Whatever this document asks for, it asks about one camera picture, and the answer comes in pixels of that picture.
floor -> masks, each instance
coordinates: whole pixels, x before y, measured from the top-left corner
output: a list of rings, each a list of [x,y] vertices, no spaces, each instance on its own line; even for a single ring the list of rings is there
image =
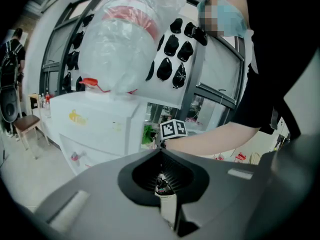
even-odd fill
[[[27,134],[30,147],[38,157],[35,160],[21,140],[0,134],[6,157],[0,176],[12,198],[32,212],[50,193],[75,177],[62,152],[53,144],[48,146],[40,132],[37,135],[39,140],[33,130]]]

plastic bag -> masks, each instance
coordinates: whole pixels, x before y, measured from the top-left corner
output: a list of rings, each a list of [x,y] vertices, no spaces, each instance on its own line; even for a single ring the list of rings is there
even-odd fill
[[[116,93],[139,88],[162,35],[186,0],[108,0],[88,26],[79,54],[83,78]]]

wooden chair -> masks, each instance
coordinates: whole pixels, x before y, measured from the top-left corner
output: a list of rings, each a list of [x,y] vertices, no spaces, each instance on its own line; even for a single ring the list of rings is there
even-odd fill
[[[37,107],[39,108],[39,117],[40,118],[33,114],[33,110],[31,109],[31,98],[36,99]],[[44,134],[44,137],[46,139],[48,146],[50,146],[50,143],[48,141],[48,137],[47,137],[45,130],[44,130],[44,124],[42,122],[41,109],[40,109],[40,103],[39,103],[39,96],[37,94],[28,95],[28,108],[29,108],[30,114],[25,117],[20,117],[18,120],[16,120],[13,123],[13,125],[16,129],[17,134],[19,135],[19,138],[20,138],[25,150],[30,149],[31,152],[33,153],[32,149],[30,148],[30,145],[28,143],[27,137],[26,137],[27,132],[29,132],[30,130],[34,129],[35,136],[38,140],[36,127],[39,128],[39,126],[41,126],[42,132]]]

face mask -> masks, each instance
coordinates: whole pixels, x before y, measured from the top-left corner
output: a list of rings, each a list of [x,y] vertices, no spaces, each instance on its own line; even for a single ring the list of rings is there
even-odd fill
[[[217,0],[217,5],[209,5],[203,0],[198,5],[200,27],[211,36],[244,37],[247,25],[242,13],[227,0]]]

clear plastic bag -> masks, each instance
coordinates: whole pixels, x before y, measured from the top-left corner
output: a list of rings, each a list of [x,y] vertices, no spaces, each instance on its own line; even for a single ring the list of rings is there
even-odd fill
[[[79,54],[82,78],[126,93],[149,73],[162,35],[186,0],[108,0],[88,26]]]

